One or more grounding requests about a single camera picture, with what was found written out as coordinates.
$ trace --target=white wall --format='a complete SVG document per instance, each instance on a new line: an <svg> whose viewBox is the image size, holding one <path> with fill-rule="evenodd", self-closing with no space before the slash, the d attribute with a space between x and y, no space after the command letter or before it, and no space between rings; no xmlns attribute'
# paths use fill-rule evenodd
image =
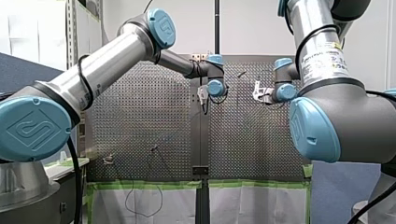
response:
<svg viewBox="0 0 396 224"><path fill-rule="evenodd" d="M125 20L143 12L148 1L104 0L104 27L108 39L115 37L117 29ZM276 15L277 2L221 1L220 52L294 54L293 38L284 20ZM387 69L388 8L391 2L372 1L367 12L353 24L346 36L345 54L350 74L360 79L370 90L380 91L387 87L386 73L390 71ZM213 0L154 0L150 7L165 9L174 20L177 42L172 50L177 53L214 51Z"/></svg>

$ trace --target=metal frame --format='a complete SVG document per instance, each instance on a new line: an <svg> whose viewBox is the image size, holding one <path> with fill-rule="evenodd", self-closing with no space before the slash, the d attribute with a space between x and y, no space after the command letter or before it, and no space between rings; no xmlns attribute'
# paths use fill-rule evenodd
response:
<svg viewBox="0 0 396 224"><path fill-rule="evenodd" d="M181 55L183 57L186 57L188 59L194 59L194 60L202 60L205 58L205 55L202 54L185 54ZM270 63L272 64L275 59L282 57L282 56L224 56L225 61L232 61L233 63ZM190 135L191 135L191 180L200 180L202 181L202 187L197 190L196 194L196 223L201 224L205 223L208 224L210 222L210 203L209 203L209 187L208 187L208 179L210 178L210 175L205 173L205 169L208 170L210 173L211 167L210 165L210 158L209 158L209 129L210 129L210 122L211 122L211 113L209 112L207 115L204 115L201 105L199 103L199 99L197 96L197 91L198 87L200 87L202 84L205 84L207 82L207 78L203 77L202 78L202 83L200 78L196 78L190 81L190 111L189 115L190 118L197 113L199 113L199 116L197 116L194 119L191 119L190 123ZM277 117L268 117L267 119L276 119ZM86 128L87 130L92 130L92 116L90 116L90 113L87 114L86 116ZM98 161L101 161L101 158L97 158L97 155L95 155L95 150L94 150L94 145L93 145L93 132L87 131L86 132L86 141L87 141L87 152L88 156L91 159L97 159ZM303 164L309 163L309 161L304 160ZM193 169L194 168L202 168L204 169L203 173L200 174L195 174L193 175ZM296 178L289 178L289 179L284 179L285 181L302 181L304 180L303 178L303 167L301 167L301 176L298 176ZM235 175L233 178L245 178L248 177L250 179L256 179L256 180L268 180L267 177L251 177L251 176L239 176ZM164 178L161 179L161 181L169 181L169 178Z"/></svg>

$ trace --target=black cable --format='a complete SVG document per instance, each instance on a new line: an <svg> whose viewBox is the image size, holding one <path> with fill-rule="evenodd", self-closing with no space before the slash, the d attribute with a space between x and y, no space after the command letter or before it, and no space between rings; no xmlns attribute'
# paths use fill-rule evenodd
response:
<svg viewBox="0 0 396 224"><path fill-rule="evenodd" d="M296 51L296 57L295 57L295 64L296 64L296 69L297 72L300 73L300 54L301 51L303 50L305 44L316 34L318 34L320 31L322 30L326 30L329 28L334 28L336 31L338 30L338 26L334 25L334 24L327 24L324 26L319 27L318 29L315 29L313 31L311 31L311 33L309 33L306 37L304 37L304 39L301 41L300 45L297 48Z"/></svg>
<svg viewBox="0 0 396 224"><path fill-rule="evenodd" d="M344 37L343 39L343 46L341 47L341 49L344 49L344 45L346 44L346 38Z"/></svg>
<svg viewBox="0 0 396 224"><path fill-rule="evenodd" d="M286 25L288 26L288 29L292 35L294 35L293 29L291 29L290 21L289 21L289 15L288 15L288 6L285 6L285 21Z"/></svg>
<svg viewBox="0 0 396 224"><path fill-rule="evenodd" d="M6 100L8 97L10 97L11 95L13 95L14 93L15 93L15 91L13 91L13 92L3 92L3 93L0 93L0 101Z"/></svg>
<svg viewBox="0 0 396 224"><path fill-rule="evenodd" d="M204 111L204 115L207 115L207 112L209 111L209 99L210 99L210 96L207 97L206 104L202 105L202 110Z"/></svg>
<svg viewBox="0 0 396 224"><path fill-rule="evenodd" d="M146 13L146 11L149 9L149 5L151 5L151 2L152 2L152 1L153 1L153 0L149 0L148 4L146 5L145 10L143 11L143 13Z"/></svg>
<svg viewBox="0 0 396 224"><path fill-rule="evenodd" d="M347 224L356 224L359 221L359 218L366 213L370 208L376 206L378 203L386 199L390 194L392 194L396 190L396 183L390 186L385 192L380 194L374 200L366 204L353 218L351 218Z"/></svg>
<svg viewBox="0 0 396 224"><path fill-rule="evenodd" d="M87 90L88 90L88 94L90 95L90 99L86 99L86 100L88 101L88 103L87 103L87 106L85 106L85 108L84 108L83 110L89 109L89 108L92 106L92 104L93 104L93 91L92 91L92 89L91 89L90 83L88 82L87 78L85 78L85 77L82 75L82 68L81 68L82 60L88 58L88 56L89 56L89 55L87 55L87 54L86 54L86 55L82 55L82 56L78 59L78 64L77 64L78 76L79 76L79 78L81 78L82 82L83 82L84 85L85 85L85 88L87 88Z"/></svg>
<svg viewBox="0 0 396 224"><path fill-rule="evenodd" d="M393 95L380 92L380 91L366 91L367 94L372 94L372 95L378 95L381 97L384 97L388 100L391 100L393 102L396 102L396 98ZM395 192L396 190L396 183L394 183L392 186L390 186L387 190L385 190L382 194L377 196L374 200L366 204L355 216L353 216L347 224L356 224L359 221L359 218L366 213L370 208L376 206L378 203L382 202L384 199L386 199L390 194Z"/></svg>
<svg viewBox="0 0 396 224"><path fill-rule="evenodd" d="M73 167L76 175L76 211L74 223L79 224L82 207L81 170L79 169L78 156L71 137L67 140L67 146L69 147L70 155L72 156Z"/></svg>
<svg viewBox="0 0 396 224"><path fill-rule="evenodd" d="M223 97L223 99L220 100L220 101L218 101L218 102L215 101L215 100L213 100L212 96L209 96L209 99L210 99L210 102L212 102L213 104L215 104L215 105L221 105L222 103L225 102L225 100L227 100L227 96L228 96L228 93L225 94L225 96Z"/></svg>
<svg viewBox="0 0 396 224"><path fill-rule="evenodd" d="M396 97L394 97L393 95L381 92L381 91L366 91L367 94L372 94L372 95L378 95L381 97L384 97L388 100L391 100L393 102L396 102Z"/></svg>
<svg viewBox="0 0 396 224"><path fill-rule="evenodd" d="M196 116L198 116L199 114L200 114L200 112L197 112L197 113L195 113L193 116L191 116L191 118L189 119L189 122L192 121L192 120L193 120ZM164 142L170 141L170 140L171 140L173 137L175 137L176 134L177 134L179 131L181 131L184 127L185 127L185 126L182 126L182 127L180 127L179 129L175 130L173 133L170 134L169 137L163 138L163 141L164 141ZM145 178L146 180L149 180L149 176L150 176L151 171L152 171L152 165L151 165L151 163L152 163L152 157L151 157L151 160L150 160L150 161L149 161L149 157L150 157L151 155L153 155L153 152L157 152L157 153L158 153L158 155L160 156L160 159L161 159L163 165L165 166L166 171L169 173L169 175L171 176L171 178L174 179L170 167L169 167L168 164L166 163L166 161L165 161L165 159L164 159L164 157L163 157L163 154L162 154L161 151L159 150L159 144L156 144L156 145L151 149L150 153L149 153L149 154L146 156L146 158L145 158L145 161L146 161L146 163L148 164L148 172L146 173L146 178ZM154 213L152 213L152 214L150 214L150 215L146 215L146 214L142 214L142 213L136 212L136 211L134 211L134 210L132 210L132 209L130 209L130 208L128 207L128 200L129 200L129 197L130 197L130 195L132 194L132 192L134 191L134 179L133 179L133 178L131 178L131 179L132 179L132 185L133 185L133 186L132 186L132 189L128 192L127 197L125 198L125 209L128 210L128 211L131 212L131 213L134 213L134 214L137 214L137 215L140 215L140 216L143 216L143 217L153 217L153 216L155 216L156 214L158 214L158 213L161 211L161 209L163 208L163 192L161 191L161 188L158 187L158 186L156 186L156 187L157 187L158 191L159 191L160 194L161 194L161 204L160 204L159 209L157 209L157 211L155 211Z"/></svg>
<svg viewBox="0 0 396 224"><path fill-rule="evenodd" d="M152 157L151 157L151 162L149 162L148 158L149 158L150 155L152 155L152 152L153 152L153 150L155 150L155 149L156 149L156 148L153 148L153 149L151 150L151 153L148 154L147 157L146 157L146 162L148 163L148 173L147 173L147 175L146 175L146 179L147 179L147 180L149 179L149 175L151 174L151 171L152 171L152 165L151 165L151 163L152 163ZM142 216L142 217L154 217L155 215L157 215L157 214L161 211L161 209L163 209L163 191L161 190L160 187L158 187L158 185L156 185L156 188L158 189L158 191L159 191L160 194L161 194L161 203L160 203L160 207L159 207L155 212L153 212L153 213L150 214L150 215L146 215L146 214L143 214L143 213L140 213L140 212L136 212L136 211L134 211L134 210L132 210L131 208L128 207L129 197L131 196L132 192L134 192L134 180L132 179L132 189L128 192L128 194L127 194L127 196L126 196L126 198L125 198L125 203L124 203L125 209L128 210L128 211L131 212L131 213L134 213L134 214L139 215L139 216Z"/></svg>

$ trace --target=pegboard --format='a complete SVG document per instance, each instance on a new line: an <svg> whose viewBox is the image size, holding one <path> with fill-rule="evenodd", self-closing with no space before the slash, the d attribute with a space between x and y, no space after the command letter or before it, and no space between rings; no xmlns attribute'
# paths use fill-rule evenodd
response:
<svg viewBox="0 0 396 224"><path fill-rule="evenodd" d="M223 104L211 106L209 178L304 179L303 164L308 161L291 141L289 104L268 106L252 97L256 80L262 87L274 87L274 61L279 58L225 56L230 90Z"/></svg>
<svg viewBox="0 0 396 224"><path fill-rule="evenodd" d="M190 98L190 82L182 75L137 64L89 113L89 181L190 180ZM114 162L106 165L103 158L110 154Z"/></svg>
<svg viewBox="0 0 396 224"><path fill-rule="evenodd" d="M89 181L192 180L197 160L209 165L212 179L304 180L302 165L309 161L291 142L289 105L277 109L279 105L266 106L252 97L256 79L274 86L278 58L225 56L229 95L223 104L211 104L208 116L195 114L196 92L182 75L152 63L137 64L88 113ZM246 73L238 78L241 72ZM202 123L208 119L209 125L196 127L194 117ZM196 139L201 139L198 153ZM155 146L160 153L151 152ZM103 158L110 154L114 164L105 165Z"/></svg>

